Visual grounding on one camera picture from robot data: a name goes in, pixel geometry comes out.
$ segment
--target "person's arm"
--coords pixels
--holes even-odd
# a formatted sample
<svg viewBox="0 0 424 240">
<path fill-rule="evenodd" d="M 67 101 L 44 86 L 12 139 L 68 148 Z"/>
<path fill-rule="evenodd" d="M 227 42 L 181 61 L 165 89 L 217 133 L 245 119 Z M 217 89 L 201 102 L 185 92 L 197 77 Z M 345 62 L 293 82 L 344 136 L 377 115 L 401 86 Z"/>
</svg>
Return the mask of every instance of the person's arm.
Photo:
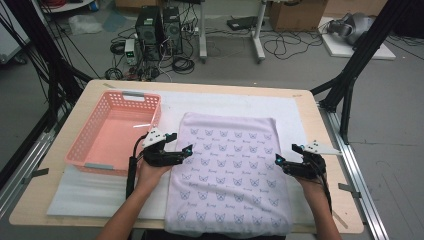
<svg viewBox="0 0 424 240">
<path fill-rule="evenodd" d="M 296 179 L 302 185 L 306 201 L 314 215 L 318 239 L 342 239 L 331 215 L 322 185 L 309 180 Z"/>
<path fill-rule="evenodd" d="M 134 192 L 109 219 L 96 239 L 127 239 L 141 208 L 159 183 L 161 176 L 169 169 L 171 167 L 151 167 L 143 161 Z"/>
</svg>

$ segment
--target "basket handle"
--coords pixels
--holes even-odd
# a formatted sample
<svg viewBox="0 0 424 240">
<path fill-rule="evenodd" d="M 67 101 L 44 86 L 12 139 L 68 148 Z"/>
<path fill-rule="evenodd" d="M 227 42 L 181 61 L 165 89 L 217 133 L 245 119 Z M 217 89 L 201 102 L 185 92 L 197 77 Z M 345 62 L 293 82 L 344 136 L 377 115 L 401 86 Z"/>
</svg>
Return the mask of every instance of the basket handle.
<svg viewBox="0 0 424 240">
<path fill-rule="evenodd" d="M 122 92 L 122 96 L 124 96 L 124 97 L 130 97 L 131 100 L 134 100 L 134 101 L 142 101 L 142 102 L 144 102 L 144 93 L 142 93 L 142 92 L 123 91 Z"/>
</svg>

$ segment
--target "white fabric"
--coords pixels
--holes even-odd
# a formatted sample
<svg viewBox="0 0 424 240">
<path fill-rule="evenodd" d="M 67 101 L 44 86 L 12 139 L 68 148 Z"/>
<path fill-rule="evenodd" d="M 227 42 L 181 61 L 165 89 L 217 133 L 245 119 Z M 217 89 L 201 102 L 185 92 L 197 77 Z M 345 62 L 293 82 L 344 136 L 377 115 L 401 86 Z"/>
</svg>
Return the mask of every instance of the white fabric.
<svg viewBox="0 0 424 240">
<path fill-rule="evenodd" d="M 284 236 L 292 227 L 272 118 L 185 114 L 177 149 L 193 156 L 171 172 L 165 230 L 187 236 Z"/>
</svg>

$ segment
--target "black pole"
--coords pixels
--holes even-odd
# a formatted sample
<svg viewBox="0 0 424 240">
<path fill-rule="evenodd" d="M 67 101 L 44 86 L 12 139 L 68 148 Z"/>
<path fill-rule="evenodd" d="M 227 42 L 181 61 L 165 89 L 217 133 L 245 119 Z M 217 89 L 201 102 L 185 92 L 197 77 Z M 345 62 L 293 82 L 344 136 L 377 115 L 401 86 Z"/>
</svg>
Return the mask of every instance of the black pole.
<svg viewBox="0 0 424 240">
<path fill-rule="evenodd" d="M 347 135 L 355 81 L 413 1 L 416 0 L 388 0 L 369 31 L 359 41 L 343 71 L 336 78 L 311 90 L 313 95 L 317 95 L 330 89 L 325 99 L 320 101 L 320 106 L 328 112 L 335 112 L 344 99 L 340 134 L 345 144 L 349 144 Z"/>
</svg>

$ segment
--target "computer tower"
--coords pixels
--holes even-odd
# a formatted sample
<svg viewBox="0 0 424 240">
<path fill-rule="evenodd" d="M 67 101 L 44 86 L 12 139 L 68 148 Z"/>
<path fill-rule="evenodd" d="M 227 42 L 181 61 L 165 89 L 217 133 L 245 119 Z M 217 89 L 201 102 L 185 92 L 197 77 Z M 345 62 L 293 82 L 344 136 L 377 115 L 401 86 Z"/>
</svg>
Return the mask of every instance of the computer tower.
<svg viewBox="0 0 424 240">
<path fill-rule="evenodd" d="M 160 8 L 158 6 L 142 6 L 135 24 L 135 30 L 144 60 L 161 60 L 160 48 L 165 41 L 165 34 Z"/>
<path fill-rule="evenodd" d="M 163 9 L 163 28 L 167 41 L 167 52 L 170 54 L 183 53 L 183 41 L 181 36 L 180 12 L 178 7 L 167 7 Z"/>
</svg>

